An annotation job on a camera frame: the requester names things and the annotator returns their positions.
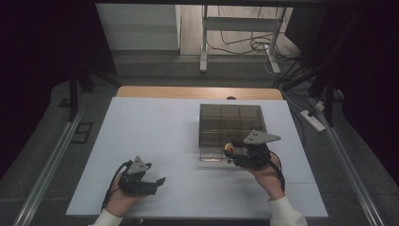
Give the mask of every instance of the human hand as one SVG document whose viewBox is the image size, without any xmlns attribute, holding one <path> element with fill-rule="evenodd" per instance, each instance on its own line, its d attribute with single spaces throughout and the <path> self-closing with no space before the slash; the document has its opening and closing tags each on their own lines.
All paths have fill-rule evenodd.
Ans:
<svg viewBox="0 0 399 226">
<path fill-rule="evenodd" d="M 271 161 L 276 164 L 277 167 L 280 167 L 280 161 L 273 153 L 271 153 Z M 261 188 L 266 191 L 271 201 L 284 197 L 284 192 L 279 184 L 279 177 L 276 171 L 270 165 L 267 165 L 262 169 L 245 170 L 250 172 L 255 177 L 256 182 L 258 182 Z"/>
<path fill-rule="evenodd" d="M 120 189 L 118 183 L 120 182 L 121 173 L 118 174 L 117 179 L 111 187 L 111 196 L 105 209 L 108 213 L 115 217 L 122 217 L 129 207 L 146 198 L 147 196 L 129 196 Z"/>
</svg>

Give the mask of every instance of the white tabletop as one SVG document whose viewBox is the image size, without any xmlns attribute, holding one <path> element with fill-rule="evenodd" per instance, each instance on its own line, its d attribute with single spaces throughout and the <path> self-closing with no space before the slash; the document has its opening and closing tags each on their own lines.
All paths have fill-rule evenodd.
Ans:
<svg viewBox="0 0 399 226">
<path fill-rule="evenodd" d="M 268 143 L 282 162 L 286 194 L 306 217 L 327 211 L 285 101 L 114 98 L 67 215 L 100 214 L 117 168 L 139 155 L 152 163 L 143 181 L 167 177 L 154 196 L 136 204 L 134 218 L 270 218 L 267 194 L 248 172 L 200 162 L 200 104 L 260 105 Z"/>
</svg>

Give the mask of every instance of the black curtain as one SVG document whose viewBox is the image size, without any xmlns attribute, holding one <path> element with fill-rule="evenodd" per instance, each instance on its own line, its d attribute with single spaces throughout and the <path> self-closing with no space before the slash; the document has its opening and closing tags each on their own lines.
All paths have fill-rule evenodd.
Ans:
<svg viewBox="0 0 399 226">
<path fill-rule="evenodd" d="M 337 71 L 346 119 L 399 185 L 397 5 L 380 1 L 367 5 L 342 49 Z"/>
<path fill-rule="evenodd" d="M 0 32 L 3 176 L 73 68 L 116 69 L 91 1 L 2 1 Z"/>
</svg>

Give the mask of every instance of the table leg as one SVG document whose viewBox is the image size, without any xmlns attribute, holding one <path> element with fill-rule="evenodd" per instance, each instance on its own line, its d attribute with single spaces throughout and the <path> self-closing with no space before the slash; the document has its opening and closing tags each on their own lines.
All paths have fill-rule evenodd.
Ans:
<svg viewBox="0 0 399 226">
<path fill-rule="evenodd" d="M 279 17 L 276 21 L 276 26 L 273 31 L 272 40 L 270 41 L 269 47 L 266 49 L 267 57 L 269 58 L 269 62 L 270 65 L 272 66 L 273 73 L 275 74 L 281 74 L 281 70 L 279 69 L 279 64 L 276 61 L 275 47 L 276 47 L 277 38 L 279 37 L 279 31 L 281 30 L 281 25 L 284 22 L 284 16 L 286 10 L 287 8 L 283 8 L 282 11 L 279 13 Z"/>
<path fill-rule="evenodd" d="M 200 51 L 199 71 L 206 73 L 206 64 L 208 60 L 208 45 L 206 36 L 208 34 L 208 6 L 202 7 L 202 46 Z"/>
</svg>

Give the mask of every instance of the white wall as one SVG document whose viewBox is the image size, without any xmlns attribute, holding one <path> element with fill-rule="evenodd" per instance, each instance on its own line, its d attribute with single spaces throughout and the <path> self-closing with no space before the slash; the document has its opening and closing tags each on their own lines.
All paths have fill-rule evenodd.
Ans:
<svg viewBox="0 0 399 226">
<path fill-rule="evenodd" d="M 180 6 L 133 4 L 96 4 L 96 6 L 111 50 L 180 48 Z"/>
</svg>

